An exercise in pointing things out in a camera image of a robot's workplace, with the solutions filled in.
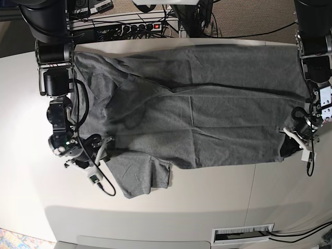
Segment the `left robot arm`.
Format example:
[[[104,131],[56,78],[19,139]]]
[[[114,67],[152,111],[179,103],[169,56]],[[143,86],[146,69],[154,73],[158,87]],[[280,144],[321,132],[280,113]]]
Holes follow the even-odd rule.
[[[309,91],[309,107],[293,109],[293,129],[284,133],[302,149],[302,161],[315,162],[314,134],[331,122],[331,1],[295,1],[298,62]]]

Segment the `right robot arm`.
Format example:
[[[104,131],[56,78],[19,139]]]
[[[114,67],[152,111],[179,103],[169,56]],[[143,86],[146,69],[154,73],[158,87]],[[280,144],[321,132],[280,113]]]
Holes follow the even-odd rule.
[[[21,16],[29,25],[35,42],[39,93],[51,98],[47,119],[53,134],[48,142],[52,152],[68,157],[65,167],[84,171],[92,184],[103,188],[106,178],[100,161],[112,138],[93,134],[82,139],[79,129],[88,117],[90,103],[85,84],[75,77],[74,48],[79,36],[71,32],[66,1],[18,1]]]

